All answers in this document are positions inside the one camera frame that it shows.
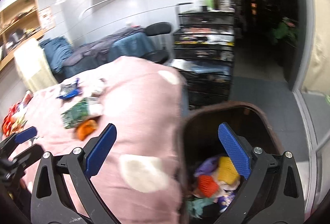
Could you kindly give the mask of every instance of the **orange object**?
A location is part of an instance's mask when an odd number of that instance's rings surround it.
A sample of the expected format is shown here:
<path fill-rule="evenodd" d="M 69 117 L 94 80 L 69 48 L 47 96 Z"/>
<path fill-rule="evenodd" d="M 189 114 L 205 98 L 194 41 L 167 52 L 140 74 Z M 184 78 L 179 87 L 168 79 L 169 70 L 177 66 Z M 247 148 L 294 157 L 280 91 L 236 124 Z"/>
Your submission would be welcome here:
<path fill-rule="evenodd" d="M 219 189 L 210 175 L 200 175 L 198 177 L 198 188 L 207 198 L 211 198 Z"/>
<path fill-rule="evenodd" d="M 98 128 L 97 122 L 95 120 L 88 120 L 83 122 L 77 128 L 77 137 L 80 141 L 84 141 L 91 133 L 93 133 Z"/>

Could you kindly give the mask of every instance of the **purple plush toy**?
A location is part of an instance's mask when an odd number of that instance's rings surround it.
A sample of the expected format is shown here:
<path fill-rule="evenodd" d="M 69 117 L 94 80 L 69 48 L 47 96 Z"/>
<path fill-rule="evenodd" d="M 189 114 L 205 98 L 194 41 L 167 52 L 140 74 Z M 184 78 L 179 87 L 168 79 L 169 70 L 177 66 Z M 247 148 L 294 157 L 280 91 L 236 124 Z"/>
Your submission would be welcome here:
<path fill-rule="evenodd" d="M 219 163 L 219 155 L 206 159 L 195 171 L 194 177 L 200 175 L 211 175 L 217 169 Z"/>

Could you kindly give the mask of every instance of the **pink bedsheet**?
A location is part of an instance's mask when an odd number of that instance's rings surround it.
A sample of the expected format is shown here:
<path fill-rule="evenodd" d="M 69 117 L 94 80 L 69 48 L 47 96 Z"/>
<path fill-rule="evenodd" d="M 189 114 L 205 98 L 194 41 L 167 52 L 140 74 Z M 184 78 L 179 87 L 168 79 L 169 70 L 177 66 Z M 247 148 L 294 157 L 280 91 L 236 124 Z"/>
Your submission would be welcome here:
<path fill-rule="evenodd" d="M 96 190 L 123 224 L 178 223 L 182 196 L 180 184 L 173 176 L 179 166 L 174 151 L 174 136 L 181 115 L 182 81 L 179 73 L 170 67 L 123 56 L 76 77 L 80 78 L 85 92 L 94 79 L 107 80 L 106 92 L 101 97 L 104 115 L 98 121 L 98 130 L 81 142 L 75 138 L 73 129 L 63 128 L 60 113 L 67 107 L 56 99 L 59 93 L 59 85 L 56 85 L 37 92 L 28 105 L 26 127 L 37 128 L 37 143 L 53 155 L 68 154 L 75 147 L 83 147 L 89 138 L 98 136 L 108 123 L 113 123 L 117 128 L 117 140 L 98 175 L 91 178 Z M 72 106 L 79 99 L 77 97 L 65 105 Z M 20 145 L 16 152 L 27 146 L 27 142 Z M 119 158 L 123 154 L 159 158 L 163 172 L 170 179 L 166 189 L 143 193 L 131 188 L 119 167 Z M 24 179 L 29 187 L 34 182 L 38 164 L 27 169 Z M 86 214 L 70 176 L 65 176 L 78 212 Z"/>

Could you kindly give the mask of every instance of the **silver bolt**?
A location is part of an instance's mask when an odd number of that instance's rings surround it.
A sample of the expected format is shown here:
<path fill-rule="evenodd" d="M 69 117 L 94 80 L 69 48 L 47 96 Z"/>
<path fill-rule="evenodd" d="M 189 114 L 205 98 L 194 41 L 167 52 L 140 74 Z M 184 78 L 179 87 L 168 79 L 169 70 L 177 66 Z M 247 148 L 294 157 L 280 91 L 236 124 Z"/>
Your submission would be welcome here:
<path fill-rule="evenodd" d="M 256 154 L 261 154 L 261 153 L 262 153 L 262 148 L 260 148 L 260 147 L 255 147 L 255 148 L 253 149 L 253 151 L 254 151 Z"/>
<path fill-rule="evenodd" d="M 78 155 L 81 153 L 81 148 L 75 148 L 72 152 L 73 154 Z"/>
<path fill-rule="evenodd" d="M 47 159 L 50 155 L 51 154 L 49 152 L 45 152 L 42 157 L 44 157 L 45 159 Z"/>
<path fill-rule="evenodd" d="M 285 155 L 286 155 L 286 157 L 288 157 L 288 158 L 292 158 L 292 153 L 290 152 L 290 151 L 287 151 L 286 153 L 285 153 Z"/>

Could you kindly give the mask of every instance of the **chair backrest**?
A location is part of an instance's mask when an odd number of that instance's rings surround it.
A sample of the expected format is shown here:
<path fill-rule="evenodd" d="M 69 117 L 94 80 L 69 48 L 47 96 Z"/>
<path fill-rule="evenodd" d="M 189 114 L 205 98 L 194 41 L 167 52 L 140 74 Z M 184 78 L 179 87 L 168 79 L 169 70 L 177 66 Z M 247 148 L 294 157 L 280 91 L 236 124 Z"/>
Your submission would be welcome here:
<path fill-rule="evenodd" d="M 145 28 L 145 33 L 149 37 L 170 34 L 171 31 L 172 31 L 172 25 L 168 22 L 152 24 Z"/>

